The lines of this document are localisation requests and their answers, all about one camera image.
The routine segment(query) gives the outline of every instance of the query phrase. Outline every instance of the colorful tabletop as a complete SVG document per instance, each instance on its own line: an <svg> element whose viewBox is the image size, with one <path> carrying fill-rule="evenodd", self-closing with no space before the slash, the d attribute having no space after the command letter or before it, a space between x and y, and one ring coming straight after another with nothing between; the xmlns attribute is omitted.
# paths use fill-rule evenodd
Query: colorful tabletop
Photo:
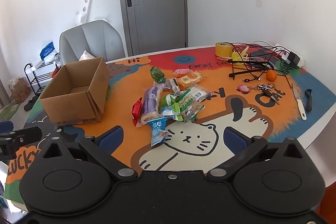
<svg viewBox="0 0 336 224"><path fill-rule="evenodd" d="M235 79L229 78L232 65L218 60L214 53L214 47L203 47L108 63L110 85L100 123L58 128L50 122L41 103L37 101L25 128L39 126L43 138L38 143L21 148L17 158L11 160L5 198L23 203L18 190L20 180L40 149L54 136L73 142L85 135L99 136L120 125L124 132L116 137L112 155L138 173L141 170L208 172L233 156L224 145L225 127L231 126L249 137L260 135L270 142L282 142L288 136L300 137L336 102L336 96L315 77L302 68L294 69L283 63L282 69L288 74L289 83L297 88L304 105L307 101L305 90L313 90L312 111L306 113L307 120L303 121L285 76L278 76L274 82L276 88L272 90L280 103L278 105L258 90L245 92L238 88L244 84L244 78L251 77L238 75ZM262 53L263 49L253 48L251 55ZM280 69L280 60L272 58L271 62ZM199 85L213 92L210 98L202 102L205 109L198 114L196 121L183 124L170 120L166 127L169 132L166 142L154 147L150 145L150 127L145 125L136 128L131 115L133 104L153 84L150 75L152 66L160 68L166 78L172 78L174 70L179 68L198 70L205 76ZM256 86L268 82L264 74L260 81L246 84Z"/></svg>

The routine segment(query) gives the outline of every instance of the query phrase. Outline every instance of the roll of tape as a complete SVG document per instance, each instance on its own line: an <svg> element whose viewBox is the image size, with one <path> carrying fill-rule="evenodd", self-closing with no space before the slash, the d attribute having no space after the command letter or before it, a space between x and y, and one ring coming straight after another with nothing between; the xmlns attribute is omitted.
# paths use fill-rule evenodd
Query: roll of tape
<svg viewBox="0 0 336 224"><path fill-rule="evenodd" d="M233 45L226 42L216 43L215 55L218 57L229 58L233 52Z"/></svg>

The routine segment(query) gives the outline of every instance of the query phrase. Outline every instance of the barcode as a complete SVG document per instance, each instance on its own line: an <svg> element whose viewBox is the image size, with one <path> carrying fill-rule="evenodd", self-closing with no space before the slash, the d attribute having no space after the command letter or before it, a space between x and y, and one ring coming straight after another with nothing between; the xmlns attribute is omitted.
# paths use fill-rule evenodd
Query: barcode
<svg viewBox="0 0 336 224"><path fill-rule="evenodd" d="M195 100L197 101L198 99L200 99L202 96L202 93L201 92L197 92L195 95L194 95L194 98Z"/></svg>

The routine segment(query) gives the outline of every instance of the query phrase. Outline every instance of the cardboard box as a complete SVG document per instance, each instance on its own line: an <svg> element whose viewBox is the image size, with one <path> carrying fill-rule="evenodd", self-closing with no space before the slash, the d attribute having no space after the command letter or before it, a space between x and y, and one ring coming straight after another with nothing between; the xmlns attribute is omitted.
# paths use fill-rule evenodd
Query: cardboard box
<svg viewBox="0 0 336 224"><path fill-rule="evenodd" d="M41 104L57 126L100 122L109 79L101 57L67 63L41 94Z"/></svg>
<svg viewBox="0 0 336 224"><path fill-rule="evenodd" d="M19 78L14 85L9 85L9 89L16 102L22 103L30 95L30 90L23 78Z"/></svg>

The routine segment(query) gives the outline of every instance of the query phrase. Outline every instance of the black peeler handle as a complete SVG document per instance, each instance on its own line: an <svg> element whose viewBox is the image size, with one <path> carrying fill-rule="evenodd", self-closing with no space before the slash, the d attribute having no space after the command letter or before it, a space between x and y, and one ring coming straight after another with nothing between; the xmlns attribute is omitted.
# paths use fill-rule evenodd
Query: black peeler handle
<svg viewBox="0 0 336 224"><path fill-rule="evenodd" d="M311 112L311 109L312 109L312 99L313 99L313 97L312 97L312 95L311 95L311 92L312 92L313 90L311 90L311 89L306 89L306 91L304 92L305 93L305 95L307 96L307 98L308 98L308 102L307 102L307 105L306 105L306 110L308 111L308 112Z"/></svg>

